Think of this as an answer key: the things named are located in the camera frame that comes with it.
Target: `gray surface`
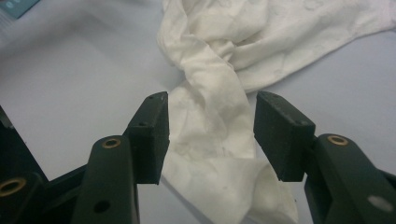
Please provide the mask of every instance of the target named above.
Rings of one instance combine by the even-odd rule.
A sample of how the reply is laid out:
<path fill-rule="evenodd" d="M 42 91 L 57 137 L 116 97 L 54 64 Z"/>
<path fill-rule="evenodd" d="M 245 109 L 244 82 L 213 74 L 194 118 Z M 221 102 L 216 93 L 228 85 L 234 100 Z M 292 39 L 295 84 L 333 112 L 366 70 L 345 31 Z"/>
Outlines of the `gray surface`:
<path fill-rule="evenodd" d="M 49 178 L 86 163 L 92 144 L 122 133 L 146 96 L 183 79 L 156 45 L 162 15 L 160 1 L 103 1 L 0 49 L 0 105 Z M 317 134 L 348 136 L 396 174 L 395 58 L 396 34 L 373 35 L 266 90 L 311 118 Z M 300 223 L 310 223 L 303 184 L 293 186 Z M 141 223 L 208 222 L 163 182 L 139 186 L 139 201 Z"/>

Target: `fabric fold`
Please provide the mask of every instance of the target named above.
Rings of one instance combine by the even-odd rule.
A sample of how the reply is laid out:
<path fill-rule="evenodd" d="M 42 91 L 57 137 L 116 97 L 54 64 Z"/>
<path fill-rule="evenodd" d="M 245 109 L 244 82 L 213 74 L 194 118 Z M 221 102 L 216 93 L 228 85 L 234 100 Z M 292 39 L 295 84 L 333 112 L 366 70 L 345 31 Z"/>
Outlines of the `fabric fold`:
<path fill-rule="evenodd" d="M 287 183 L 256 159 L 247 91 L 395 27 L 390 0 L 165 0 L 158 44 L 185 72 L 169 94 L 163 175 L 214 223 L 297 223 Z"/>

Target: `crumpled fabric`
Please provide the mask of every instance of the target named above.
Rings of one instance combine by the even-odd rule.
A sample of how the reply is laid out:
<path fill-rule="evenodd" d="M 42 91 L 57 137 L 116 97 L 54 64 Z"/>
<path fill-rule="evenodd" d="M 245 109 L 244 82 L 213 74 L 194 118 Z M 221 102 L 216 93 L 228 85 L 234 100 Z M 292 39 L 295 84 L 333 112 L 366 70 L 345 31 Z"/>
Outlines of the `crumpled fabric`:
<path fill-rule="evenodd" d="M 246 92 L 394 28 L 396 2 L 164 0 L 163 12 L 158 44 L 186 76 L 169 94 L 163 176 L 214 223 L 297 223 L 289 185 L 256 159 Z"/>

